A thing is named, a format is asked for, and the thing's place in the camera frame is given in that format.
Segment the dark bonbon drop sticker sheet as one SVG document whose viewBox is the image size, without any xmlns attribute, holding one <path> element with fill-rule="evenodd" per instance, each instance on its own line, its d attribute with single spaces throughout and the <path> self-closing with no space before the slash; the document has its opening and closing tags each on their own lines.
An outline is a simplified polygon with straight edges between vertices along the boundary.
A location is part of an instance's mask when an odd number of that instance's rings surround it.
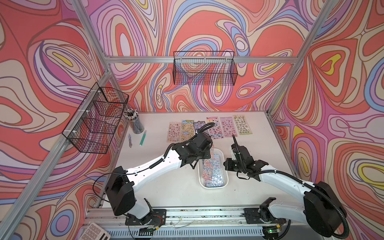
<svg viewBox="0 0 384 240">
<path fill-rule="evenodd" d="M 197 121 L 197 122 L 194 122 L 195 133 L 197 133 L 198 130 L 199 130 L 200 128 L 202 128 L 205 124 L 206 124 L 205 121 Z"/>
</svg>

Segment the pink cat sticker sheet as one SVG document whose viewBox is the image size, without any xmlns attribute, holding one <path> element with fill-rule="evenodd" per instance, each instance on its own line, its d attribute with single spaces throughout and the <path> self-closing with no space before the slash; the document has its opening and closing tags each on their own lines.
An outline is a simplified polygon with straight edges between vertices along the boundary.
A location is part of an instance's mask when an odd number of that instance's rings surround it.
<svg viewBox="0 0 384 240">
<path fill-rule="evenodd" d="M 215 125 L 209 129 L 209 134 L 212 139 L 224 138 L 223 130 L 218 117 L 207 118 L 207 123 L 214 123 Z"/>
</svg>

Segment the green panda sticker sheet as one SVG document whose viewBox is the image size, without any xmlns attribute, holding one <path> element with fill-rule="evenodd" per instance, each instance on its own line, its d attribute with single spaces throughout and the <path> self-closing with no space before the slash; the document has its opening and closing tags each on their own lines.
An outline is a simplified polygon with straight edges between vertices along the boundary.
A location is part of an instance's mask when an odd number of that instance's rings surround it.
<svg viewBox="0 0 384 240">
<path fill-rule="evenodd" d="M 191 139 L 195 135 L 194 121 L 183 120 L 181 126 L 181 142 Z"/>
</svg>

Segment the pink food sticker sheet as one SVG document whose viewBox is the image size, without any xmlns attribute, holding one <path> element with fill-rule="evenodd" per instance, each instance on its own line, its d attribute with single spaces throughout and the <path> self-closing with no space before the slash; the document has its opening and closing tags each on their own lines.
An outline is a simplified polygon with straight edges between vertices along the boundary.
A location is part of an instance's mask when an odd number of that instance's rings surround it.
<svg viewBox="0 0 384 240">
<path fill-rule="evenodd" d="M 180 122 L 171 122 L 169 124 L 168 133 L 167 133 L 167 142 L 168 143 L 178 143 L 181 140 L 181 127 L 182 123 Z"/>
</svg>

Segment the white plastic storage box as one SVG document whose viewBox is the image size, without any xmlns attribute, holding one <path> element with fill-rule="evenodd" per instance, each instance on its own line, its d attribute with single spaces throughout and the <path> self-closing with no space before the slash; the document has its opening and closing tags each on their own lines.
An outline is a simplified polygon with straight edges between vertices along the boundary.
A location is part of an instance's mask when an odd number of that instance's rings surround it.
<svg viewBox="0 0 384 240">
<path fill-rule="evenodd" d="M 204 189 L 222 189 L 229 183 L 228 173 L 224 167 L 224 154 L 221 150 L 211 150 L 211 159 L 198 163 L 199 182 Z"/>
</svg>

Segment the purple pink sticker sheet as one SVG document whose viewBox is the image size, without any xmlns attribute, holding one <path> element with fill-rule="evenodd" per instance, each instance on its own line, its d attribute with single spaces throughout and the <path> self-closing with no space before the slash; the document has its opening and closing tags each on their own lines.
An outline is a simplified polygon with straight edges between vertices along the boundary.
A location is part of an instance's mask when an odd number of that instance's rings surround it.
<svg viewBox="0 0 384 240">
<path fill-rule="evenodd" d="M 225 138 L 231 138 L 232 136 L 237 137 L 237 131 L 235 127 L 235 123 L 232 117 L 220 117 L 223 136 Z"/>
</svg>

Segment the green beige sticker sheet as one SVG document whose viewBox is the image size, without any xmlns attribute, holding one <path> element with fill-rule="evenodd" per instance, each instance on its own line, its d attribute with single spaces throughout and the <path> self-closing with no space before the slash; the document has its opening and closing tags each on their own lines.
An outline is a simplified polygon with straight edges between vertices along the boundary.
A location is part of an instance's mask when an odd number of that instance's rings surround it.
<svg viewBox="0 0 384 240">
<path fill-rule="evenodd" d="M 233 118 L 239 135 L 251 135 L 253 133 L 244 115 L 234 115 Z"/>
</svg>

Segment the red blue sticker sheet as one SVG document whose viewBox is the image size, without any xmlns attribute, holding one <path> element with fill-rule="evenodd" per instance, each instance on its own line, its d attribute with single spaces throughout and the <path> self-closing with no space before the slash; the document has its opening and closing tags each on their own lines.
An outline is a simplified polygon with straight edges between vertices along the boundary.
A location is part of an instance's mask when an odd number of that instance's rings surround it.
<svg viewBox="0 0 384 240">
<path fill-rule="evenodd" d="M 213 154 L 208 160 L 203 160 L 203 186 L 206 188 L 219 188 L 225 185 L 220 156 Z"/>
</svg>

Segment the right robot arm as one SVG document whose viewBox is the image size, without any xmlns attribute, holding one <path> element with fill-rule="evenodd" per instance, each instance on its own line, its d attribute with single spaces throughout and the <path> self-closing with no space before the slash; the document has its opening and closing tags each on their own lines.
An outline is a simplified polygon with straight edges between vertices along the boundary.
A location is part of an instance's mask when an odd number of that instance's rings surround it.
<svg viewBox="0 0 384 240">
<path fill-rule="evenodd" d="M 285 219 L 307 224 L 326 238 L 344 240 L 349 236 L 347 212 L 329 184 L 305 181 L 277 170 L 265 161 L 256 161 L 236 140 L 231 149 L 232 157 L 224 162 L 226 171 L 244 174 L 244 180 L 269 184 L 297 200 L 295 203 L 278 202 L 275 197 L 269 197 L 259 206 L 257 216 L 261 221 Z"/>
</svg>

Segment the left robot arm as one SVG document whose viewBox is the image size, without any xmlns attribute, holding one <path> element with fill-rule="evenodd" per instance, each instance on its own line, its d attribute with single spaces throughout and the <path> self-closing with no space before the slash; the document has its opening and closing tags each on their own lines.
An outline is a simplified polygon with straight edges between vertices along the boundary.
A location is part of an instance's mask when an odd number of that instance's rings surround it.
<svg viewBox="0 0 384 240">
<path fill-rule="evenodd" d="M 129 214 L 142 222 L 148 222 L 153 215 L 152 206 L 145 198 L 137 197 L 136 192 L 167 172 L 186 165 L 195 169 L 200 160 L 210 159 L 213 140 L 206 131 L 214 126 L 215 123 L 203 125 L 189 140 L 170 144 L 162 156 L 141 166 L 127 170 L 117 167 L 103 174 L 110 176 L 105 193 L 114 215 Z"/>
</svg>

